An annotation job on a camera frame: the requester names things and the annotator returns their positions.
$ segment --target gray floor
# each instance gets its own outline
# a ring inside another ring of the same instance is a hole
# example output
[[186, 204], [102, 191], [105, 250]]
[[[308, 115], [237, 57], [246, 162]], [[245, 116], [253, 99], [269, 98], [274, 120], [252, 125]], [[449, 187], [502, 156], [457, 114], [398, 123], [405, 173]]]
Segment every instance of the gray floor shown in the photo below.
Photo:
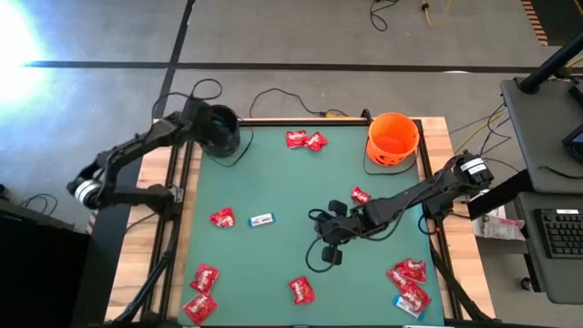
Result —
[[[0, 59], [69, 61], [168, 61], [186, 0], [7, 1], [18, 37]], [[364, 0], [199, 0], [190, 17], [182, 62], [270, 62], [388, 65], [536, 66], [556, 49], [541, 46], [519, 0], [454, 1], [451, 21], [429, 28], [419, 1], [403, 0], [380, 15], [389, 30], [371, 27]], [[432, 1], [435, 18], [445, 1]], [[0, 38], [8, 37], [0, 32]], [[65, 194], [65, 185], [104, 149], [148, 128], [151, 104], [165, 70], [48, 69], [0, 66], [0, 153], [4, 183], [15, 201], [38, 192], [59, 199], [55, 216], [81, 231], [88, 212]], [[359, 114], [400, 111], [445, 116], [450, 129], [489, 115], [501, 103], [500, 74], [362, 73], [179, 70], [172, 90], [189, 91], [197, 80], [224, 85], [217, 101], [248, 116], [253, 97], [281, 87], [302, 95], [314, 110]], [[200, 95], [216, 90], [203, 85]], [[167, 113], [181, 109], [172, 98]], [[256, 117], [302, 117], [290, 97], [271, 94]], [[460, 145], [472, 131], [452, 136]], [[510, 124], [501, 133], [513, 135]], [[475, 151], [485, 133], [467, 147]], [[488, 153], [524, 168], [513, 140]], [[512, 170], [491, 163], [496, 183]], [[484, 251], [484, 267], [498, 317], [516, 323], [581, 326], [577, 307], [557, 307], [545, 295], [523, 292], [525, 274], [516, 255]]]

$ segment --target black keyboard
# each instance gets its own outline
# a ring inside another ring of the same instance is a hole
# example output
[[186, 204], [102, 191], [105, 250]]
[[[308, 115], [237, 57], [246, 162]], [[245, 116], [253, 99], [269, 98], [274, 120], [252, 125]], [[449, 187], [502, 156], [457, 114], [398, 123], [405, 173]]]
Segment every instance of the black keyboard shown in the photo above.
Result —
[[549, 258], [583, 259], [583, 210], [543, 209], [534, 214]]

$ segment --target table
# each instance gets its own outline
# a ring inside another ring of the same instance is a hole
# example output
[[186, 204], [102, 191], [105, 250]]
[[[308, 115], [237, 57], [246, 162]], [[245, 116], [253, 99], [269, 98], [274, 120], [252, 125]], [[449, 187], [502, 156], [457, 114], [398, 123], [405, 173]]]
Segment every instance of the table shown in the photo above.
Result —
[[[318, 119], [343, 119], [353, 118], [309, 118], [310, 120]], [[425, 143], [429, 155], [430, 165], [433, 171], [443, 167], [445, 162], [453, 156], [451, 140], [447, 133], [445, 118], [418, 118], [421, 119], [424, 129]], [[256, 120], [269, 120], [268, 118], [257, 118]], [[169, 163], [170, 149], [157, 149], [146, 155], [142, 161], [142, 167], [139, 172], [138, 186], [146, 188], [152, 184], [163, 183], [166, 178], [167, 166]], [[184, 269], [187, 259], [187, 248], [189, 244], [190, 223], [194, 209], [194, 200], [196, 199], [196, 187], [199, 177], [200, 158], [202, 152], [197, 146], [194, 156], [189, 167], [189, 183], [185, 192], [185, 207], [183, 220], [180, 227], [179, 247], [174, 266], [174, 275], [169, 300], [169, 316], [177, 317], [181, 311], [180, 295], [182, 283], [184, 281]], [[179, 174], [181, 172], [181, 163], [184, 158], [183, 151], [179, 154], [177, 175], [175, 180], [178, 184]], [[422, 164], [418, 163], [420, 177], [423, 178]], [[467, 214], [467, 209], [461, 204], [455, 205], [455, 211], [461, 214]], [[135, 207], [130, 212], [128, 224], [139, 220], [150, 214], [144, 206]], [[106, 320], [114, 319], [120, 315], [130, 302], [139, 288], [146, 280], [148, 275], [148, 266], [157, 220], [151, 219], [137, 225], [124, 239], [121, 254], [119, 256], [118, 270], [114, 280], [113, 289], [110, 295], [107, 308]], [[491, 317], [495, 317], [494, 308], [490, 300], [490, 294], [486, 283], [486, 277], [482, 268], [479, 252], [476, 245], [472, 226], [469, 220], [450, 216], [445, 222], [445, 235], [447, 237], [448, 249], [451, 255], [451, 262], [454, 268], [455, 277], [464, 287], [468, 295], [476, 302], [479, 308]], [[170, 229], [166, 229], [167, 236], [163, 245], [166, 245]], [[452, 317], [452, 307], [449, 303], [448, 291], [438, 274], [440, 282], [440, 292], [444, 304], [445, 317]], [[153, 309], [159, 306], [159, 289], [154, 291]]]

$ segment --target red wrapper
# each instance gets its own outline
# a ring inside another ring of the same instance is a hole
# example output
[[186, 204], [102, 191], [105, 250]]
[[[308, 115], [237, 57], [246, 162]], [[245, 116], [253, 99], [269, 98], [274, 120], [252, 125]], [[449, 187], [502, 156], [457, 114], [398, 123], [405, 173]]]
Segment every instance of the red wrapper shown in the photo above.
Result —
[[413, 282], [406, 280], [405, 277], [396, 270], [387, 270], [386, 276], [389, 277], [391, 281], [393, 281], [394, 285], [397, 286], [399, 293], [402, 295], [407, 286], [414, 284]]
[[190, 283], [190, 287], [208, 295], [217, 277], [219, 277], [219, 270], [201, 264], [194, 275], [194, 280]]
[[416, 313], [424, 311], [429, 306], [429, 303], [431, 303], [429, 294], [412, 282], [404, 287], [401, 296], [413, 305], [413, 310]]
[[235, 225], [235, 214], [231, 208], [219, 210], [210, 214], [210, 223], [219, 228], [229, 228]]
[[305, 276], [292, 280], [289, 286], [293, 292], [293, 304], [305, 305], [316, 300], [316, 294]]
[[306, 141], [308, 140], [308, 134], [305, 130], [300, 131], [288, 131], [286, 135], [289, 149], [295, 149], [298, 147], [307, 147]]
[[312, 134], [312, 136], [306, 141], [306, 145], [313, 151], [322, 149], [327, 143], [328, 139], [326, 139], [320, 132]]
[[373, 196], [367, 194], [358, 187], [354, 187], [353, 191], [350, 193], [350, 198], [359, 204], [364, 204], [365, 202], [371, 200]]
[[405, 278], [412, 280], [414, 282], [426, 283], [427, 276], [425, 275], [425, 262], [424, 261], [413, 261], [413, 259], [407, 259], [405, 261], [399, 262], [394, 266]]
[[207, 320], [215, 310], [217, 310], [217, 303], [205, 294], [199, 294], [184, 305], [184, 312], [196, 325]]

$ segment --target orange bucket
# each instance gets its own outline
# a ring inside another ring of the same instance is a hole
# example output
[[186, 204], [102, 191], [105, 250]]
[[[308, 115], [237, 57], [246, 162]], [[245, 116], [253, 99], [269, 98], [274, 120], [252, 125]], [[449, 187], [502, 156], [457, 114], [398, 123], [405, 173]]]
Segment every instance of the orange bucket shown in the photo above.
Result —
[[419, 130], [403, 114], [383, 113], [369, 127], [368, 138], [368, 157], [380, 166], [393, 166], [415, 151], [419, 143]]

